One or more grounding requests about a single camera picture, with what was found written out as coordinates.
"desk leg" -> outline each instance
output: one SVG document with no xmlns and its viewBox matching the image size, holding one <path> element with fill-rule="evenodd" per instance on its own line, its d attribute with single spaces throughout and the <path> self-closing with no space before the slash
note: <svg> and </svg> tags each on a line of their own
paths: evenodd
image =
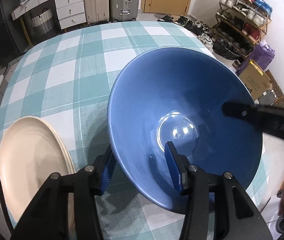
<svg viewBox="0 0 284 240">
<path fill-rule="evenodd" d="M 27 33 L 27 30 L 25 28 L 25 25 L 24 25 L 22 17 L 19 17 L 19 20 L 20 20 L 20 23 L 21 23 L 21 26 L 22 26 L 22 30 L 23 30 L 24 36 L 27 39 L 27 42 L 28 42 L 29 46 L 33 47 L 33 44 L 31 43 L 31 40 L 30 40 L 29 35 Z"/>
</svg>

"beige plate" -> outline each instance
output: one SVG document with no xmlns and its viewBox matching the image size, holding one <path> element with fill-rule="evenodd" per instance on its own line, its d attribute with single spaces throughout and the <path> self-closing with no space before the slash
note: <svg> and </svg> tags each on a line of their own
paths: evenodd
<svg viewBox="0 0 284 240">
<path fill-rule="evenodd" d="M 0 179 L 9 211 L 17 222 L 31 199 L 53 172 L 75 173 L 71 157 L 53 128 L 28 116 L 17 120 L 0 143 Z M 69 197 L 69 228 L 74 225 L 73 196 Z"/>
</svg>

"metal bolt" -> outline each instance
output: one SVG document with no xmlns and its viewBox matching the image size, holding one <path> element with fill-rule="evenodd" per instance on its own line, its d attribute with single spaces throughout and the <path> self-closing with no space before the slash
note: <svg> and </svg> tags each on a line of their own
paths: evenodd
<svg viewBox="0 0 284 240">
<path fill-rule="evenodd" d="M 94 170 L 94 166 L 88 165 L 84 168 L 84 170 L 87 171 L 87 172 L 92 172 Z"/>
<path fill-rule="evenodd" d="M 50 178 L 51 178 L 51 179 L 57 179 L 59 176 L 60 176 L 59 173 L 54 172 L 54 173 L 52 173 L 52 174 L 50 175 Z"/>
<path fill-rule="evenodd" d="M 224 173 L 224 177 L 226 177 L 227 179 L 232 179 L 233 174 L 227 171 Z"/>
<path fill-rule="evenodd" d="M 198 167 L 196 165 L 190 165 L 189 166 L 189 171 L 197 171 Z"/>
</svg>

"bowl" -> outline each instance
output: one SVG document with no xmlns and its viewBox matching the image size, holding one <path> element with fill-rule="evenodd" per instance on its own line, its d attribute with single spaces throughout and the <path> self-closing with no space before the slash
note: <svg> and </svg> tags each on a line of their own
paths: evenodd
<svg viewBox="0 0 284 240">
<path fill-rule="evenodd" d="M 254 104 L 241 80 L 202 52 L 163 47 L 140 54 L 116 79 L 108 104 L 109 137 L 121 168 L 146 198 L 185 213 L 164 158 L 179 154 L 206 172 L 230 171 L 246 189 L 257 171 L 262 133 L 222 113 L 222 104 Z"/>
</svg>

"tablecloth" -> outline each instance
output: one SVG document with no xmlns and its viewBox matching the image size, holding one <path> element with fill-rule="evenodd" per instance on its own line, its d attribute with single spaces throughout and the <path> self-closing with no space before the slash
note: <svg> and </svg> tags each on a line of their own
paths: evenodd
<svg viewBox="0 0 284 240">
<path fill-rule="evenodd" d="M 109 144 L 107 102 L 116 77 L 135 56 L 163 46 L 212 55 L 187 29 L 162 22 L 92 26 L 36 45 L 19 62 L 4 94 L 0 141 L 20 117 L 41 117 L 62 139 L 76 170 L 91 164 Z M 265 192 L 266 171 L 262 158 L 247 189 L 256 205 Z M 184 216 L 139 194 L 119 165 L 106 193 L 96 197 L 96 202 L 105 239 L 173 240 L 181 232 Z M 212 226 L 208 239 L 213 236 Z"/>
</svg>

